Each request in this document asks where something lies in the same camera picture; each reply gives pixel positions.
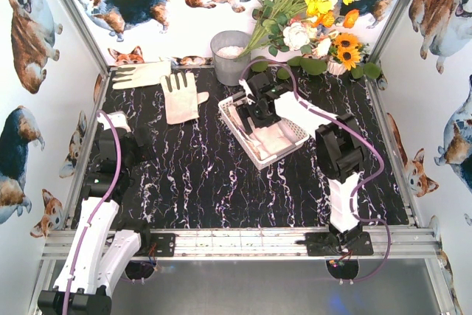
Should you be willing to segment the white grey striped glove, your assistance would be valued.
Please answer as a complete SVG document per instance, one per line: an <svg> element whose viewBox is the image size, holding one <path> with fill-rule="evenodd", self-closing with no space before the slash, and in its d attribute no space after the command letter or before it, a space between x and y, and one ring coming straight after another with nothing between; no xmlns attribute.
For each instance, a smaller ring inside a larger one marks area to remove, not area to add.
<svg viewBox="0 0 472 315"><path fill-rule="evenodd" d="M251 125L252 132L248 134L244 130L243 122L237 113L236 107L234 105L229 106L228 112L231 122L242 134L243 138L249 142L249 146L259 160L267 159L292 146L292 142L284 134L279 123L275 123L267 128L255 128Z"/></svg>

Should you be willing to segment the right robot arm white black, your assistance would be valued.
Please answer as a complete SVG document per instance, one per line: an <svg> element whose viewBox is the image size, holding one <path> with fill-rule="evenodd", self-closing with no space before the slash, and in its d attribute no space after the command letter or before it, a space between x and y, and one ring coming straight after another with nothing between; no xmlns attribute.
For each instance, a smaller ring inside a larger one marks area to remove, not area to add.
<svg viewBox="0 0 472 315"><path fill-rule="evenodd" d="M359 139L359 129L351 114L337 116L299 96L287 83L277 84L259 73L248 80L239 79L245 103L236 108L247 136L267 130L283 119L291 121L316 141L316 161L330 186L329 229L339 246L352 243L362 232L350 197L367 157Z"/></svg>

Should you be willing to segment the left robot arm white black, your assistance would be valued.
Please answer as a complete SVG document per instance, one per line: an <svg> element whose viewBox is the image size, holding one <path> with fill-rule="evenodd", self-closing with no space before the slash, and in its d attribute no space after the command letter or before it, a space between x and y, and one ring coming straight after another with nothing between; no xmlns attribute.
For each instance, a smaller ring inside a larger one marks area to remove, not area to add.
<svg viewBox="0 0 472 315"><path fill-rule="evenodd" d="M144 221L127 222L114 234L107 250L105 241L119 210L113 196L124 159L116 122L103 110L97 119L106 121L116 150L115 171L103 196L86 196L66 262L52 290L42 290L37 306L42 314L110 314L112 296L134 255L150 245L150 230Z"/></svg>

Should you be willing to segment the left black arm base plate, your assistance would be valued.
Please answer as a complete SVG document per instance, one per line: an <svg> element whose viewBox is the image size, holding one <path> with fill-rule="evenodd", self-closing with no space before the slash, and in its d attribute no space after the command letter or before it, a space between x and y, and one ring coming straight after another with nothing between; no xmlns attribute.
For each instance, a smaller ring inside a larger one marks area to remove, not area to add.
<svg viewBox="0 0 472 315"><path fill-rule="evenodd" d="M175 233L146 232L139 253L150 257L173 257L175 247Z"/></svg>

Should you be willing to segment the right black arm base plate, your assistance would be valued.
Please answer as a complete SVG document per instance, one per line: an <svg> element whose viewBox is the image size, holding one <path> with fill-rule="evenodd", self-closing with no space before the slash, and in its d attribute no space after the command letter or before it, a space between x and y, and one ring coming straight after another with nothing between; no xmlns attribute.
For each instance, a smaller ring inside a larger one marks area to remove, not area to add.
<svg viewBox="0 0 472 315"><path fill-rule="evenodd" d="M351 241L342 245L338 238L329 232L307 232L296 245L303 245L309 256L342 256L351 252L353 256L370 256L374 254L372 241L368 232L362 232Z"/></svg>

